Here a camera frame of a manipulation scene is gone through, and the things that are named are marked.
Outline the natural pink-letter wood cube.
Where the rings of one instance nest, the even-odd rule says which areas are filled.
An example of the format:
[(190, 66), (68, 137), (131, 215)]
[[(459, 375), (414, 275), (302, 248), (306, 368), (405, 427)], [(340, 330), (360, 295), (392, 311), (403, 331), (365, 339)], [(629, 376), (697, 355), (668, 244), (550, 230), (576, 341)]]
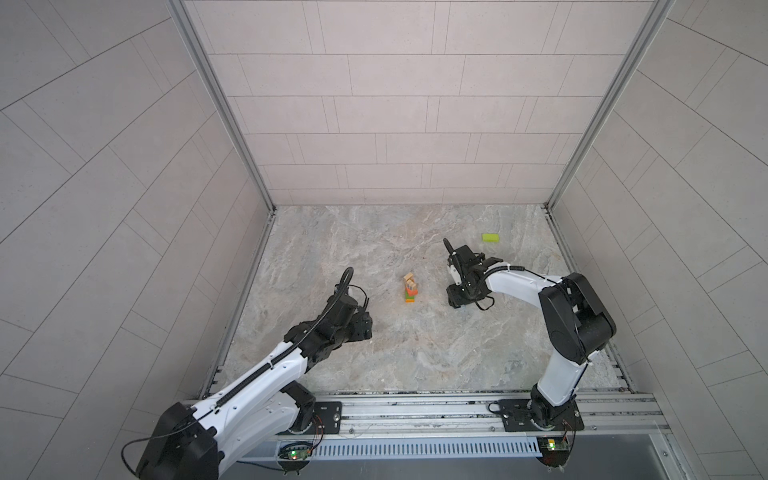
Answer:
[(407, 273), (404, 277), (404, 285), (405, 288), (408, 290), (416, 290), (417, 289), (417, 283), (415, 281), (415, 276), (413, 272)]

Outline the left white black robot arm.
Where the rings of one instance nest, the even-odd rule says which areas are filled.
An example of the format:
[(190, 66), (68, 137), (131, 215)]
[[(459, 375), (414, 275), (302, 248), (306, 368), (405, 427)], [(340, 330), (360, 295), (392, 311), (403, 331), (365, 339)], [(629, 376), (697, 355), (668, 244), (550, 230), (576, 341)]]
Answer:
[(344, 343), (372, 336), (367, 305), (349, 293), (353, 274), (346, 268), (320, 315), (293, 326), (248, 372), (203, 400), (169, 407), (129, 472), (137, 479), (217, 479), (270, 437), (304, 432), (316, 399), (300, 378)]

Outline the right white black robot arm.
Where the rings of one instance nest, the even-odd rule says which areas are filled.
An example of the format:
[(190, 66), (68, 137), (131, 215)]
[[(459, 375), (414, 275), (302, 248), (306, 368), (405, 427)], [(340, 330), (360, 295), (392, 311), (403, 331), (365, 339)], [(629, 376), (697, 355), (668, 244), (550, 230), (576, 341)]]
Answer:
[(443, 240), (453, 283), (446, 288), (449, 305), (461, 308), (491, 299), (494, 293), (522, 300), (541, 310), (553, 347), (548, 365), (532, 387), (527, 421), (543, 431), (580, 428), (575, 390), (594, 354), (616, 334), (616, 324), (589, 280), (573, 272), (544, 276), (500, 258), (455, 248)]

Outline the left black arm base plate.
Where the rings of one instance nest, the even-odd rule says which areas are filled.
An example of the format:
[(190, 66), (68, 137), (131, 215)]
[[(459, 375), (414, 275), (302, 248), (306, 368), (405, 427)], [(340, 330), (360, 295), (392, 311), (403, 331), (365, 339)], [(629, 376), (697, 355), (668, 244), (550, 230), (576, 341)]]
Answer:
[(328, 434), (338, 434), (342, 417), (341, 402), (315, 402), (311, 407), (305, 405), (298, 410), (298, 415), (288, 430), (281, 435), (313, 435), (321, 430)]

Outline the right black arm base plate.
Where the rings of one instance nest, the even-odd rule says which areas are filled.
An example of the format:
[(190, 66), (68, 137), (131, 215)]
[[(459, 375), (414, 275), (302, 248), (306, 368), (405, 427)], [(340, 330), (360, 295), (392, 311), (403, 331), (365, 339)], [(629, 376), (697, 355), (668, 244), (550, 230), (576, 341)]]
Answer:
[(501, 418), (506, 432), (544, 432), (569, 430), (582, 431), (585, 425), (574, 400), (556, 407), (551, 426), (540, 427), (534, 422), (533, 412), (526, 399), (501, 399), (489, 404), (490, 413)]

